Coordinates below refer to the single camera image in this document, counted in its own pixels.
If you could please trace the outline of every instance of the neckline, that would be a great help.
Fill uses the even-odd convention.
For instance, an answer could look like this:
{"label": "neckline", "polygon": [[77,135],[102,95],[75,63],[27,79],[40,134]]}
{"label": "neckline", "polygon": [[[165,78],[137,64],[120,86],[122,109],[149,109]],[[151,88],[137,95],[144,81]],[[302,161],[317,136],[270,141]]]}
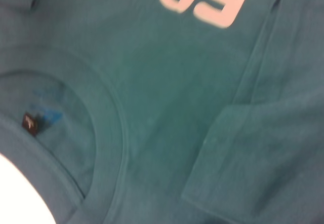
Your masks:
{"label": "neckline", "polygon": [[99,224],[112,218],[123,189],[127,161],[123,110],[112,85],[104,85],[80,58],[52,47],[2,48],[0,61],[0,75],[22,70],[43,73],[63,82],[83,102],[95,131],[94,174],[88,194],[77,203],[76,211],[66,223]]}

